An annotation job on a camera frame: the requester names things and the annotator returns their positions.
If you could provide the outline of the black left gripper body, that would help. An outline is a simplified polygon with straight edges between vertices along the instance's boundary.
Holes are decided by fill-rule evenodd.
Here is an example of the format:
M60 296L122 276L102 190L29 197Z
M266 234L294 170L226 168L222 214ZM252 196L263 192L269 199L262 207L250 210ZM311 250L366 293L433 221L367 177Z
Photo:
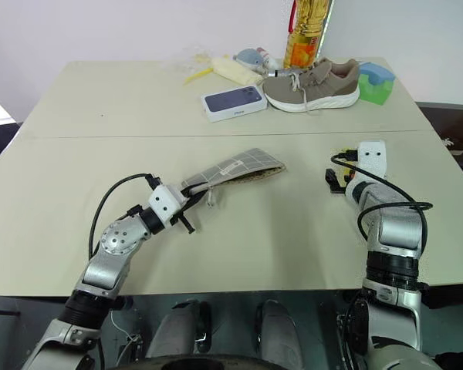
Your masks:
M170 225L171 226L174 226L175 224L177 224L178 222L180 222L178 220L178 216L180 214L184 214L184 212L188 209L190 209L191 207L193 207L195 205L195 199L196 199L196 196L193 196L193 197L184 197L185 200L184 200L184 204L181 206L180 210L172 216L172 218L170 219Z

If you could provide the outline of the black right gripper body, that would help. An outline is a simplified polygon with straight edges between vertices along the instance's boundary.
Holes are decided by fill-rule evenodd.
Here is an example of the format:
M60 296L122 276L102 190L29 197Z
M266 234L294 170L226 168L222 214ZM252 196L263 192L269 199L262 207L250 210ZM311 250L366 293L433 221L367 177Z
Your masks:
M346 187L343 187L338 181L336 172L330 169L330 192L331 193L345 193Z

